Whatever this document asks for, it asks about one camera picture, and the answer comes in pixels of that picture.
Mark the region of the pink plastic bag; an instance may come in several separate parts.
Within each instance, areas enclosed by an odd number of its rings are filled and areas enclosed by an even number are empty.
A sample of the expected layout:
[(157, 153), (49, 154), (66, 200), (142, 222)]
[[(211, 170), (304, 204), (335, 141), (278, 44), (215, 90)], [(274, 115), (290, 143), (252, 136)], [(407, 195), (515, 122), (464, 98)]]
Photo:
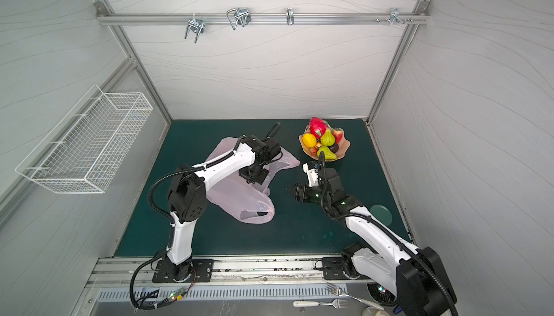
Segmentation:
[(222, 139), (205, 163), (200, 164), (198, 177), (204, 179), (206, 197), (236, 220), (251, 225), (271, 221), (275, 207), (270, 199), (270, 183), (282, 170), (298, 167), (300, 161), (281, 148), (281, 157), (267, 166), (269, 173), (263, 184), (249, 184), (239, 170), (254, 163), (255, 153), (239, 139)]

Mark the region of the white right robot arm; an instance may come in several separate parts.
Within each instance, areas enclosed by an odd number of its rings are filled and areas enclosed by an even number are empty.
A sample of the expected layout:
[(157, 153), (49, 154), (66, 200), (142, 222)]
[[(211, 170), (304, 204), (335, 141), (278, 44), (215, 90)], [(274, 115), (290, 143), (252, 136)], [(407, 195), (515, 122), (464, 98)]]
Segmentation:
[(324, 214), (363, 239), (343, 259), (349, 276), (367, 276), (392, 294), (405, 315), (457, 315), (457, 297), (436, 251), (407, 242), (383, 225), (356, 197), (346, 193), (324, 159), (302, 166), (307, 182), (287, 190), (298, 202)]

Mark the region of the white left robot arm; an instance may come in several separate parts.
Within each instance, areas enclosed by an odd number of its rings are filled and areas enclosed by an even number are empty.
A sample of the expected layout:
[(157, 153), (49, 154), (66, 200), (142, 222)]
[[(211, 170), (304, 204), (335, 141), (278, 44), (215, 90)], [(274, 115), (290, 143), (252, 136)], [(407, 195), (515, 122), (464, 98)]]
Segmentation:
[[(237, 173), (248, 184), (262, 185), (268, 177), (267, 165), (283, 156), (274, 136), (281, 124), (274, 124), (266, 137), (241, 136), (231, 150), (203, 164), (184, 167), (155, 181), (147, 193), (148, 204), (170, 220), (172, 230), (166, 254), (161, 256), (159, 272), (167, 278), (184, 281), (192, 273), (192, 239), (196, 222), (205, 212), (207, 192), (218, 182)], [(165, 180), (172, 184), (167, 196), (170, 211), (166, 212), (154, 202), (156, 188)]]

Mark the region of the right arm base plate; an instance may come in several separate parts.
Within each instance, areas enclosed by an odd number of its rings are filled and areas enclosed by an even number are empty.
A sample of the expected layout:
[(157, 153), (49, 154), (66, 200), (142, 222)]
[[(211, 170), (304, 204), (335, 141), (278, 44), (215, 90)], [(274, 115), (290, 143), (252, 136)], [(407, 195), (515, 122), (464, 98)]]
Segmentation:
[(360, 274), (349, 259), (342, 257), (323, 257), (321, 259), (323, 277), (327, 281), (357, 280)]

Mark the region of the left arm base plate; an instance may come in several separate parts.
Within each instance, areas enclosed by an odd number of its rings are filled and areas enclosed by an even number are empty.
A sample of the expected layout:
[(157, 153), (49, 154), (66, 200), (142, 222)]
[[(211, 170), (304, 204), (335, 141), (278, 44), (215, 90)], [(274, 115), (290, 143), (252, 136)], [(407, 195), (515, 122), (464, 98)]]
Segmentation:
[(188, 259), (176, 265), (169, 258), (157, 263), (152, 281), (154, 283), (209, 282), (212, 279), (212, 259)]

